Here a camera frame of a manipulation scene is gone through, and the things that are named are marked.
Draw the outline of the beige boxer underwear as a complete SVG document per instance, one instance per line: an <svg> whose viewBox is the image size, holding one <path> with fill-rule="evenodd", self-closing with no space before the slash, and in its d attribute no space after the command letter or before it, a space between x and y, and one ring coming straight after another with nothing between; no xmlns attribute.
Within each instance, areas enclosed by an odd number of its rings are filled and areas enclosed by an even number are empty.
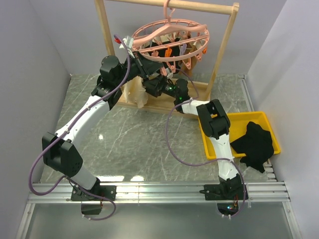
<svg viewBox="0 0 319 239"><path fill-rule="evenodd" d="M148 101L148 94L142 85L143 79L134 77L123 86L123 96L126 103L134 104L138 109L143 108Z"/></svg>

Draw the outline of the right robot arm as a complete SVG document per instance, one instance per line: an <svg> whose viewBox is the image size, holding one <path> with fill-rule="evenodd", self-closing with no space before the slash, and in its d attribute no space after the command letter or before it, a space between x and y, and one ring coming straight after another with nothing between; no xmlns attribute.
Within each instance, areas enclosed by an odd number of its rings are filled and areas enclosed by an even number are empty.
<svg viewBox="0 0 319 239"><path fill-rule="evenodd" d="M191 114L199 118L201 129L213 145L218 163L220 183L205 186L201 191L206 200L246 200L246 185L240 170L234 164L229 140L230 120L219 100L199 101L188 93L188 81L173 81L166 77L157 77L143 83L146 92L154 97L166 94L174 98L173 110L181 114Z"/></svg>

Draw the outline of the pink round clip hanger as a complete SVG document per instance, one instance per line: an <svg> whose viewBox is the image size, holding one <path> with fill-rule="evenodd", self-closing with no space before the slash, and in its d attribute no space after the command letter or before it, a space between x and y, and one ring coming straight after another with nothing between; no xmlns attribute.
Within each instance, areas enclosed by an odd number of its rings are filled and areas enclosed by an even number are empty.
<svg viewBox="0 0 319 239"><path fill-rule="evenodd" d="M207 52L210 33L207 25L200 24L192 20L172 18L174 11L167 9L167 18L154 21L140 27L134 32L132 38L133 51L141 53L144 57L162 62L164 67L171 67L170 61L183 61L195 56L197 62L201 61L202 55ZM145 48L148 43L155 41L158 46ZM188 43L193 43L197 50L186 53ZM180 54L176 57L158 57L158 50L174 46L180 47Z"/></svg>

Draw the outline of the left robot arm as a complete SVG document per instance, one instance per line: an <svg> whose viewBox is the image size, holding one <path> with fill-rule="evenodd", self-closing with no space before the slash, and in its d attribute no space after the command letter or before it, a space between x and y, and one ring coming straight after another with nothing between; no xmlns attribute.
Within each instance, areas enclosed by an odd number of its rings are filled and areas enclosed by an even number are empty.
<svg viewBox="0 0 319 239"><path fill-rule="evenodd" d="M42 138L43 162L83 188L83 195L96 200L101 193L98 179L83 165L78 147L86 134L118 102L121 86L134 77L148 78L163 66L137 53L120 63L116 56L102 60L97 85L81 110L56 133Z"/></svg>

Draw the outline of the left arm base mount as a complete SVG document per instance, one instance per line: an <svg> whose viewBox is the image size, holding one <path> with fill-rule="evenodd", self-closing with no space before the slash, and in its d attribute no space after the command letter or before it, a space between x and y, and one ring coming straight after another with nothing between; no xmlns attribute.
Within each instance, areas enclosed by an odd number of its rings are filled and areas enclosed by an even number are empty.
<svg viewBox="0 0 319 239"><path fill-rule="evenodd" d="M81 203L81 214L84 218L91 221L101 221L110 218L116 211L115 199L117 193L117 186L94 186L92 190L85 190L80 186L73 186L71 194L71 202ZM109 215L97 218L95 216L100 215L103 210L104 203L111 203L113 210Z"/></svg>

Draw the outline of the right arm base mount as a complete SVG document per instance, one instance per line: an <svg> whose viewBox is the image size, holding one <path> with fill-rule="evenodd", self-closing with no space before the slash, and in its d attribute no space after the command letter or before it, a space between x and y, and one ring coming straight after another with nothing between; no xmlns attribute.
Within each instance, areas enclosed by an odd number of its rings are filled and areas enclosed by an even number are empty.
<svg viewBox="0 0 319 239"><path fill-rule="evenodd" d="M248 192L240 184L237 186L223 186L220 184L206 184L199 193L206 201L217 201L217 209L222 216L232 217L239 212L239 201L248 200Z"/></svg>

